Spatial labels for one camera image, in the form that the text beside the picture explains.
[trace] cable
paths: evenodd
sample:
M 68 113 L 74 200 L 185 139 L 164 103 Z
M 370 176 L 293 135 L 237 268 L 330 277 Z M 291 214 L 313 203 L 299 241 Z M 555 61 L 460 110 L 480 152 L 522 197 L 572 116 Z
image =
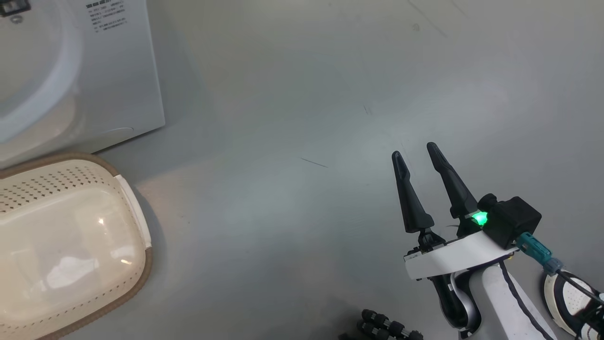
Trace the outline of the cable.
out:
M 568 282 L 571 285 L 573 285 L 573 287 L 575 287 L 576 289 L 578 289 L 581 293 L 589 296 L 592 300 L 594 300 L 595 302 L 597 302 L 600 305 L 604 306 L 604 301 L 602 301 L 602 299 L 600 299 L 599 297 L 595 296 L 595 294 L 591 293 L 589 290 L 581 287 L 581 285 L 578 284 L 577 282 L 574 282 L 574 280 L 570 276 L 566 275 L 566 273 L 564 273 L 563 271 L 561 271 L 560 269 L 558 269 L 556 271 L 556 274 L 558 274 L 566 282 Z
M 543 335 L 543 337 L 546 340 L 554 340 L 544 329 L 543 327 L 541 327 L 541 325 L 537 322 L 537 320 L 535 320 L 535 317 L 529 312 L 529 309 L 527 308 L 527 306 L 524 304 L 524 302 L 522 301 L 522 299 L 520 298 L 520 295 L 518 294 L 518 291 L 516 290 L 516 287 L 514 286 L 514 283 L 512 282 L 512 279 L 510 278 L 510 274 L 507 272 L 507 268 L 506 265 L 503 263 L 503 261 L 499 262 L 499 265 L 501 267 L 501 272 L 503 273 L 503 278 L 504 280 L 507 282 L 508 287 L 510 287 L 510 293 L 512 293 L 512 296 L 516 299 L 516 301 L 518 302 L 518 305 L 520 306 L 520 309 L 522 310 L 522 312 L 528 316 L 528 319 L 530 320 L 530 323 L 533 325 L 533 327 L 539 331 L 539 333 L 541 333 L 541 335 Z

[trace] teal connector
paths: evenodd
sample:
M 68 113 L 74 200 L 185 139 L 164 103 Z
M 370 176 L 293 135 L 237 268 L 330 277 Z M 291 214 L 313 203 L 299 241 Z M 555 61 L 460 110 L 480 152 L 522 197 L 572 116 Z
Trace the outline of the teal connector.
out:
M 551 256 L 551 251 L 539 242 L 530 232 L 525 232 L 516 239 L 516 247 L 523 253 L 537 260 L 543 269 L 553 275 L 562 268 L 562 262 Z

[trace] gray surface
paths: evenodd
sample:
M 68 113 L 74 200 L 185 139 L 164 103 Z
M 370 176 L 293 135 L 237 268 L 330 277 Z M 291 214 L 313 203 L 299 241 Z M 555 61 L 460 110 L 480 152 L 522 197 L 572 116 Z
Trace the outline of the gray surface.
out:
M 428 141 L 477 197 L 531 203 L 536 236 L 604 287 L 602 1 L 150 0 L 149 12 L 167 126 L 101 155 L 141 199 L 155 267 L 68 339 L 334 339 L 363 308 L 454 339 L 402 262 L 416 237 L 395 149 L 437 224 L 454 222 Z M 517 255 L 509 269 L 545 314 L 538 265 Z

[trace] green led indicator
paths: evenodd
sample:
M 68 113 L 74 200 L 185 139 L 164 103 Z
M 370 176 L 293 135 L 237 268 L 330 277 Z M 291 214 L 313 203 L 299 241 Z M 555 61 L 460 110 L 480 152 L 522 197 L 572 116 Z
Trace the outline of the green led indicator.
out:
M 474 222 L 476 222 L 479 226 L 484 226 L 487 223 L 487 213 L 483 211 L 479 211 L 476 214 L 472 215 Z

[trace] beige plastic basket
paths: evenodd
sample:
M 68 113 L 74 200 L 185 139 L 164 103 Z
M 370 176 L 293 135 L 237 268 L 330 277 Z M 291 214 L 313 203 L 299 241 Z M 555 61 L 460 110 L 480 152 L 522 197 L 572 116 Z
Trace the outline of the beige plastic basket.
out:
M 0 340 L 57 339 L 131 299 L 151 239 L 124 178 L 64 154 L 0 172 Z

